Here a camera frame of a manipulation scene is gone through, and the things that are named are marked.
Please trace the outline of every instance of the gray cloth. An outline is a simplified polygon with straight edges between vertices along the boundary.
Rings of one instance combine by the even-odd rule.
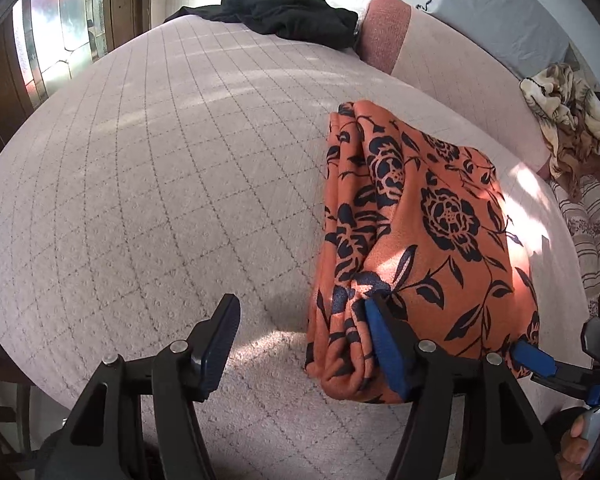
[[[424,8],[519,79],[562,62],[569,37],[537,0],[429,0]]]

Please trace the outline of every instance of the human hand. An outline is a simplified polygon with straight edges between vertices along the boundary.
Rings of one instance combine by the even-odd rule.
[[[560,453],[556,456],[560,478],[578,480],[584,473],[582,463],[589,443],[580,437],[584,429],[584,417],[579,416],[560,441]]]

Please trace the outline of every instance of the folded orange fabric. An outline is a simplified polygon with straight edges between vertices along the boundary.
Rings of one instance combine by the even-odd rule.
[[[384,295],[420,339],[456,356],[538,344],[528,257],[503,213],[491,161],[428,136],[369,101],[331,114],[325,236],[306,371],[329,396],[402,402],[374,355],[364,301]]]

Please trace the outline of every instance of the black mechanical device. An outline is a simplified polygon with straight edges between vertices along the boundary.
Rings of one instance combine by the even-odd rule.
[[[456,479],[560,480],[540,422],[499,354],[481,360],[451,356],[433,341],[419,340],[381,296],[365,307],[381,365],[387,356],[397,358],[399,389],[413,402],[388,480],[439,478],[456,395],[465,396]],[[62,428],[42,480],[148,480],[140,395],[154,396],[164,478],[215,480],[192,402],[204,402],[218,387],[239,321],[238,299],[225,294],[209,320],[156,356],[130,362],[106,357]],[[384,344],[376,344],[378,334]],[[582,347],[600,362],[599,319],[584,325]],[[536,382],[594,406],[584,436],[596,460],[589,460],[584,478],[600,479],[600,370],[556,362],[524,343],[514,357]]]

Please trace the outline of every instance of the stained glass window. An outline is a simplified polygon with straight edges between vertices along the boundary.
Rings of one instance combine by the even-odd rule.
[[[34,108],[107,53],[103,0],[19,0],[13,30]]]

